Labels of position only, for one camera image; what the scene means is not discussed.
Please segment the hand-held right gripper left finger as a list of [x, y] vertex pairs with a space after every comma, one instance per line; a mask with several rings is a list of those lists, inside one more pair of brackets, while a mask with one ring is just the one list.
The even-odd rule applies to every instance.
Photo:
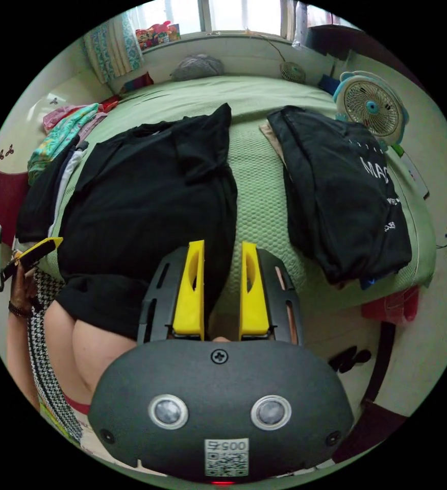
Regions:
[[205, 337], [203, 240], [190, 242], [181, 275], [172, 329], [176, 336]]

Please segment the person's left hand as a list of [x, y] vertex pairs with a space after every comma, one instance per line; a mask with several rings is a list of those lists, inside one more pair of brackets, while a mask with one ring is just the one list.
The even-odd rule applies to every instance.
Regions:
[[12, 280], [9, 299], [9, 311], [21, 318], [29, 318], [36, 298], [36, 286], [33, 276], [25, 272], [21, 262], [16, 267]]

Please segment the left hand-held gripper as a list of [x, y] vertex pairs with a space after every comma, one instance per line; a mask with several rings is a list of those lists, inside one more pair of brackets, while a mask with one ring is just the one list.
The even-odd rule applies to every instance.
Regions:
[[15, 259], [12, 259], [0, 272], [0, 285], [5, 283], [16, 275], [17, 267], [22, 265], [24, 273], [28, 274], [39, 263], [39, 261], [48, 254], [56, 250], [63, 242], [63, 237], [46, 238], [24, 252], [20, 252]]

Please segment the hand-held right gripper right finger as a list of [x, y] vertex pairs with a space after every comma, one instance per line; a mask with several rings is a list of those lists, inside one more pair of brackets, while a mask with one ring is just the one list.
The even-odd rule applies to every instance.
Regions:
[[239, 337], [266, 336], [268, 330], [267, 304], [257, 246], [244, 241], [241, 247]]

